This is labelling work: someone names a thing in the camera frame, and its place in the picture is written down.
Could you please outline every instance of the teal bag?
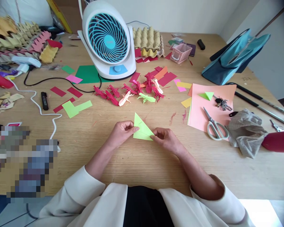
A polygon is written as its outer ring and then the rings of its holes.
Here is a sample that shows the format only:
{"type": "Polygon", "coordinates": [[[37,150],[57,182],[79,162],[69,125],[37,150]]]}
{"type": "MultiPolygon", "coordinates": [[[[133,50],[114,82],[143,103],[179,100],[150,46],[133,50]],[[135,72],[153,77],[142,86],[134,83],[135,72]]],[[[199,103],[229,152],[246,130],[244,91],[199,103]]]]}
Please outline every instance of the teal bag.
{"type": "Polygon", "coordinates": [[[217,85],[226,84],[234,73],[243,72],[269,38],[270,34],[252,37],[250,29],[245,30],[210,57],[211,63],[202,71],[202,76],[217,85]]]}

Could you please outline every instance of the fan grille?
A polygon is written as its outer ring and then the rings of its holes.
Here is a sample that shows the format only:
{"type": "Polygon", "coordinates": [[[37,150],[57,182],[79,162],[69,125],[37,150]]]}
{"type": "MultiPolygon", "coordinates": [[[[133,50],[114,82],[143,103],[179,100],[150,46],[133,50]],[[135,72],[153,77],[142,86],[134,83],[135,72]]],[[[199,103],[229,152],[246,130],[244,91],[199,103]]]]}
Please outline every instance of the fan grille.
{"type": "Polygon", "coordinates": [[[88,25],[88,37],[95,53],[103,60],[117,63],[127,51],[127,37],[122,25],[111,15],[97,14],[88,25]]]}

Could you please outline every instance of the person's left hand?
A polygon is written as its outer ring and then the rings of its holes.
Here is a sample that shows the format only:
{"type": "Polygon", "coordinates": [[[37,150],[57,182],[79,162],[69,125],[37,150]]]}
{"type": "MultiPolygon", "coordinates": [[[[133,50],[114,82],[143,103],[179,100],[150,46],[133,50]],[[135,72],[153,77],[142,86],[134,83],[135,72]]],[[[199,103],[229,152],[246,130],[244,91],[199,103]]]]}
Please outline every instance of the person's left hand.
{"type": "Polygon", "coordinates": [[[139,129],[133,126],[132,121],[117,122],[105,143],[110,148],[116,149],[139,129]]]}

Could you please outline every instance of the white jacket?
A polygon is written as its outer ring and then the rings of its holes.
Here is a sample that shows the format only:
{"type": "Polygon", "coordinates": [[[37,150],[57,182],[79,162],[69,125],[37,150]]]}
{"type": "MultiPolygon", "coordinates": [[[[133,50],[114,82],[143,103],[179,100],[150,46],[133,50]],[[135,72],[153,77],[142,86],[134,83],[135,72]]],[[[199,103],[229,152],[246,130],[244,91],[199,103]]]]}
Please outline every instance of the white jacket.
{"type": "MultiPolygon", "coordinates": [[[[175,227],[253,227],[248,213],[234,194],[216,176],[225,190],[217,201],[192,197],[174,189],[159,189],[175,227]]],[[[85,167],[68,178],[60,191],[42,208],[36,227],[122,227],[127,185],[105,184],[89,175],[85,167]]]]}

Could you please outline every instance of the white cable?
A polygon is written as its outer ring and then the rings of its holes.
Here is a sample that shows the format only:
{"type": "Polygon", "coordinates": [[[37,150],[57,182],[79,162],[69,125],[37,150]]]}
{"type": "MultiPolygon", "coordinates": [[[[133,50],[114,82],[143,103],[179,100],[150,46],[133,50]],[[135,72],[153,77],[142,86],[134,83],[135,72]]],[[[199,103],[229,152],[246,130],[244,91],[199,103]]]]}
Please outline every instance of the white cable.
{"type": "Polygon", "coordinates": [[[24,90],[19,90],[18,89],[18,87],[16,86],[16,84],[10,79],[10,77],[17,77],[17,76],[9,76],[7,79],[10,81],[10,82],[12,82],[13,83],[13,85],[15,86],[15,88],[16,88],[16,90],[17,91],[20,91],[20,92],[34,92],[35,94],[31,97],[31,100],[33,101],[33,103],[35,103],[37,106],[38,106],[38,108],[39,108],[39,111],[40,111],[40,115],[42,115],[42,116],[46,116],[46,115],[58,115],[59,117],[56,117],[56,118],[53,118],[53,124],[54,124],[54,131],[53,131],[53,133],[52,133],[52,135],[50,136],[50,139],[52,139],[53,138],[53,136],[54,136],[54,134],[55,134],[55,132],[56,132],[56,130],[57,130],[57,126],[56,126],[56,123],[55,123],[55,119],[58,119],[58,118],[60,118],[60,117],[62,117],[62,114],[56,114],[56,113],[48,113],[48,114],[43,114],[42,113],[42,110],[41,110],[41,107],[39,106],[39,104],[38,103],[36,103],[35,102],[35,100],[33,100],[33,97],[35,97],[36,95],[37,95],[37,92],[36,91],[30,91],[30,90],[26,90],[26,91],[24,91],[24,90]]]}

